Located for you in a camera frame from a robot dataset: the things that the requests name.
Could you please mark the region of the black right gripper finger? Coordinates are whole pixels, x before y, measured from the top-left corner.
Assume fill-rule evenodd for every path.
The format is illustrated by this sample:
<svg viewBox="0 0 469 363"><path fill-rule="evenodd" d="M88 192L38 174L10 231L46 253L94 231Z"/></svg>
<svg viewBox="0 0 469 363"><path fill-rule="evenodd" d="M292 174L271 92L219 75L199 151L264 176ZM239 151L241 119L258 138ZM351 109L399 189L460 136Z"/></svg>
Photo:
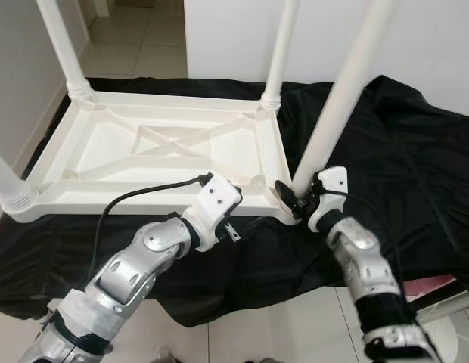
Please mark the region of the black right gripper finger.
<svg viewBox="0 0 469 363"><path fill-rule="evenodd" d="M280 198L283 204L292 212L292 214L300 214L301 212L301 202L298 200L298 197L294 194L292 189L287 186L281 180L274 181L274 191L277 196Z"/></svg>

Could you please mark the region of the white plastic table top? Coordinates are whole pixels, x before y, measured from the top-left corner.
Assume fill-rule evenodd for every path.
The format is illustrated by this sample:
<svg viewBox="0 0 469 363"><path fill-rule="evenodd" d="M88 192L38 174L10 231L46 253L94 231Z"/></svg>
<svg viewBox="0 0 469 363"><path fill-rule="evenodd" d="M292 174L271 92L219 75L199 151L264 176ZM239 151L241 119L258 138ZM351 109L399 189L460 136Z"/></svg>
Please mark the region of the white plastic table top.
<svg viewBox="0 0 469 363"><path fill-rule="evenodd" d="M189 180L209 172L241 189L235 216L293 225L274 190L276 182L292 179L276 115L261 101L95 92L62 112L20 180L20 196L2 209L16 222L98 215L128 191L179 183L179 189L126 198L111 213L180 213L199 191Z"/></svg>

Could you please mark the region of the white plastic table leg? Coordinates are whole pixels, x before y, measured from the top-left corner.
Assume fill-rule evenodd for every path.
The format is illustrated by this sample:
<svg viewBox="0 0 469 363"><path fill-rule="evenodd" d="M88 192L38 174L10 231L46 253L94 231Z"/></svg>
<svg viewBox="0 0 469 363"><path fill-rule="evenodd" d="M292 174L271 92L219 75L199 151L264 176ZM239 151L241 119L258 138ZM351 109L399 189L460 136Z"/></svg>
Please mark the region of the white plastic table leg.
<svg viewBox="0 0 469 363"><path fill-rule="evenodd" d="M79 55L67 31L57 0L36 0L36 3L65 77L68 96L71 99L93 101L94 90L83 75Z"/></svg>
<svg viewBox="0 0 469 363"><path fill-rule="evenodd" d="M38 191L26 180L21 180L0 155L0 206L17 222L31 222L39 218L34 211Z"/></svg>
<svg viewBox="0 0 469 363"><path fill-rule="evenodd" d="M340 73L331 87L303 158L294 173L290 185L294 196L302 197L306 194L314 175L327 166L360 94L371 80L373 63L401 2L402 0L369 1L352 47L344 58Z"/></svg>
<svg viewBox="0 0 469 363"><path fill-rule="evenodd" d="M285 0L270 60L268 79L259 100L263 110L276 110L281 104L281 88L287 65L287 53L296 26L298 3L300 0Z"/></svg>

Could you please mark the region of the black table cloth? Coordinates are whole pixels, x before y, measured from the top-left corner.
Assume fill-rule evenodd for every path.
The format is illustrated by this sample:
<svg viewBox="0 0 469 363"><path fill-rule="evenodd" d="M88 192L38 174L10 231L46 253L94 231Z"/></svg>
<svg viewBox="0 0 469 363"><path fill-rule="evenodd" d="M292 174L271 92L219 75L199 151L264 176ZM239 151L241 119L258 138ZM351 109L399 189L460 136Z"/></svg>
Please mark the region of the black table cloth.
<svg viewBox="0 0 469 363"><path fill-rule="evenodd" d="M363 91L329 159L345 166L362 203L346 205L399 250L407 280L452 275L469 284L469 116L431 106L415 88L377 77ZM0 312L38 319L89 273L99 218L51 215L34 222L0 218ZM234 217L238 242L190 253L151 291L185 327L229 312L282 303L338 286L341 270L320 234L272 218Z"/></svg>

